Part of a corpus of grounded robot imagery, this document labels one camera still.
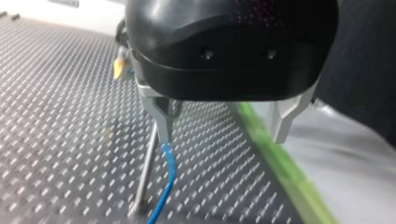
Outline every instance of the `blue wire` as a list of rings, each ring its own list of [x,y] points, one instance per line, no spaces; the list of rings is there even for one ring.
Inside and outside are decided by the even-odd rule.
[[[154,210],[151,218],[148,220],[148,224],[154,224],[157,221],[157,218],[160,216],[161,211],[163,210],[163,206],[166,203],[166,199],[168,198],[172,187],[175,182],[176,172],[177,172],[177,165],[176,160],[172,152],[171,145],[169,143],[163,144],[163,152],[168,159],[168,167],[169,167],[169,182],[166,185],[165,191],[163,192],[163,196],[161,197],[160,201],[157,204],[157,207]]]

